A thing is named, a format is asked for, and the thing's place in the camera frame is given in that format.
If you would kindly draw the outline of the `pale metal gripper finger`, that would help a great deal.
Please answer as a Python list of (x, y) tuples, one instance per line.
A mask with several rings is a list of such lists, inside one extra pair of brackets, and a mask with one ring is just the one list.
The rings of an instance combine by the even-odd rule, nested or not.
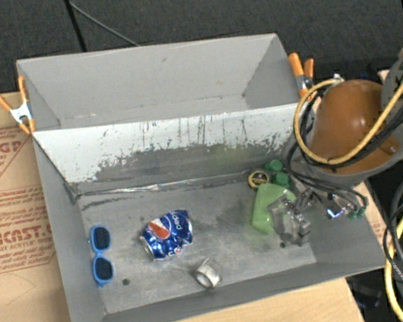
[(283, 217), (281, 239), (286, 245), (303, 246), (309, 240), (310, 221), (302, 213), (292, 213)]
[(300, 230), (300, 221), (292, 201), (287, 197), (280, 197), (268, 206), (273, 227), (277, 235), (294, 234)]

